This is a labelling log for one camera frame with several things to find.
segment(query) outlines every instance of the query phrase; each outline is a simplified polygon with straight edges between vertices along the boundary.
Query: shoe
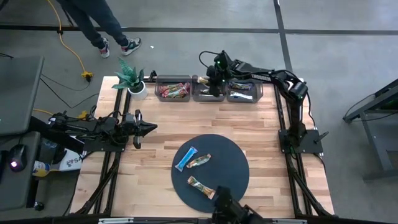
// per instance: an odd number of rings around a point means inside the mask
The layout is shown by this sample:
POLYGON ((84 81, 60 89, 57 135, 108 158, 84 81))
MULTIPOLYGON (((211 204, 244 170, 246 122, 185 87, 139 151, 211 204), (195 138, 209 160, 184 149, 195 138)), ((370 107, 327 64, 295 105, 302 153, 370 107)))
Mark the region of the shoe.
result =
POLYGON ((101 57, 108 58, 109 55, 110 55, 110 52, 109 52, 109 41, 105 37, 103 37, 102 39, 104 41, 105 47, 103 49, 100 49, 99 52, 101 54, 101 57))
POLYGON ((141 38, 128 39, 129 44, 125 47, 122 46, 122 54, 127 56, 141 46, 141 38))

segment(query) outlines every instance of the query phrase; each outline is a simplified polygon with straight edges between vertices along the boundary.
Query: wooden table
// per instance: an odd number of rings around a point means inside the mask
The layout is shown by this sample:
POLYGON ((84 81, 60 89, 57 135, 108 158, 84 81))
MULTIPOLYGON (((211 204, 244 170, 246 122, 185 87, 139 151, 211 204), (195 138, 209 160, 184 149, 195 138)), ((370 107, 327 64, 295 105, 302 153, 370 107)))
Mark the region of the wooden table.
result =
MULTIPOLYGON (((104 77, 97 117, 106 116, 113 110, 117 91, 111 87, 118 81, 117 77, 104 77)), ((162 103, 154 95, 154 84, 147 84, 147 87, 148 97, 144 101, 132 101, 130 112, 140 109, 144 121, 159 127, 142 140, 142 149, 135 149, 130 141, 122 153, 113 217, 210 217, 210 213, 198 212, 180 200, 170 174, 178 148, 201 134, 225 136, 245 153, 250 178, 248 189, 240 200, 242 205, 248 204, 263 217, 294 217, 285 157, 279 149, 277 131, 280 126, 272 85, 264 85, 264 96, 256 104, 228 103, 226 100, 197 103, 192 99, 188 103, 162 103)), ((312 128, 308 102, 304 104, 303 113, 307 129, 312 128)), ((71 212, 81 208, 97 187, 103 157, 103 152, 96 152, 83 161, 71 212)), ((321 162, 311 154, 302 157, 308 187, 324 208, 333 213, 321 162)), ((298 194, 300 208, 304 211, 301 191, 298 190, 298 194)), ((108 189, 104 191, 101 208, 104 208, 107 195, 108 189)))

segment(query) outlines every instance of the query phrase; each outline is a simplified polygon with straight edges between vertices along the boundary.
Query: clear plastic container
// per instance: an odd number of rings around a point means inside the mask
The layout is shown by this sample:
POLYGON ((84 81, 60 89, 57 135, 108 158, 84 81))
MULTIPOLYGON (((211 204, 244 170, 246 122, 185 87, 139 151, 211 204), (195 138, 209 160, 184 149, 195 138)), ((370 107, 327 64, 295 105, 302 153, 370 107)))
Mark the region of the clear plastic container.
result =
POLYGON ((229 80, 226 84, 226 100, 233 103, 257 103, 261 97, 263 96, 262 92, 262 82, 252 79, 247 80, 229 80), (239 83, 239 84, 251 84, 252 87, 249 90, 240 90, 233 88, 231 83, 239 83), (251 99, 245 98, 242 96, 234 96, 233 93, 243 94, 248 97, 251 96, 251 99))
POLYGON ((191 98, 191 76, 189 75, 158 75, 156 78, 155 95, 161 102, 188 102, 191 98), (185 85, 189 83, 189 88, 186 90, 187 93, 182 98, 167 98, 163 97, 160 92, 160 87, 167 85, 175 85, 181 83, 185 85))
POLYGON ((192 76, 192 98, 197 102, 222 102, 225 99, 226 91, 225 85, 221 87, 221 94, 219 97, 215 97, 212 95, 201 94, 201 90, 209 89, 208 86, 202 83, 198 83, 198 76, 192 76))

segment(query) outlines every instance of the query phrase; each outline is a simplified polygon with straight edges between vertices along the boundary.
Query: concrete floor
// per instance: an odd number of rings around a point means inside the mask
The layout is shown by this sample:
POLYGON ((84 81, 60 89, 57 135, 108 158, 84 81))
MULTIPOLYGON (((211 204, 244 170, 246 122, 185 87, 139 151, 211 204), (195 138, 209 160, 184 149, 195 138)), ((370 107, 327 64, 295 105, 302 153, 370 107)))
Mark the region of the concrete floor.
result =
MULTIPOLYGON (((109 0, 123 27, 251 28, 276 29, 272 0, 109 0)), ((286 29, 398 30, 395 0, 280 0, 286 29)), ((61 13, 64 25, 68 22, 61 13)), ((57 21, 44 0, 13 0, 0 12, 0 24, 55 26, 57 21)), ((279 34, 140 32, 142 47, 126 60, 146 73, 203 75, 197 55, 202 50, 226 50, 238 58, 266 68, 284 68, 279 34)), ((103 76, 118 70, 118 46, 111 42, 111 56, 103 60, 81 32, 63 36, 75 49, 87 70, 95 73, 82 92, 49 84, 70 105, 99 92, 103 76)), ((43 74, 79 89, 77 59, 59 42, 56 32, 0 30, 0 52, 15 57, 43 55, 43 74)), ((398 180, 364 183, 362 176, 380 169, 368 145, 361 123, 342 121, 345 111, 358 100, 395 80, 398 63, 396 35, 287 35, 294 72, 306 79, 312 110, 323 140, 326 173, 335 213, 345 218, 398 222, 398 180)), ((208 63, 211 57, 204 58, 208 63)), ((35 107, 51 112, 68 110, 76 116, 96 103, 92 98, 68 108, 40 84, 35 107)), ((35 114, 47 119, 45 114, 35 114)), ((38 198, 47 206, 0 212, 0 220, 61 215, 73 193, 77 173, 52 175, 40 183, 38 198)))

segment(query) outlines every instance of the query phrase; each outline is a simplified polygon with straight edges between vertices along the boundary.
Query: person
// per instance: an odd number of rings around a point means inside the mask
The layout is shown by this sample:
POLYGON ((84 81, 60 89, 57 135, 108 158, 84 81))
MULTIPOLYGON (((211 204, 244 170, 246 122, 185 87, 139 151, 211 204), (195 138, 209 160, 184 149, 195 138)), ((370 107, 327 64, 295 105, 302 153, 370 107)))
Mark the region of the person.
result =
POLYGON ((105 0, 57 0, 70 17, 76 22, 85 37, 94 47, 99 48, 103 58, 109 57, 109 41, 98 33, 90 17, 121 46, 124 56, 131 54, 141 46, 141 39, 126 37, 118 20, 113 16, 105 0))

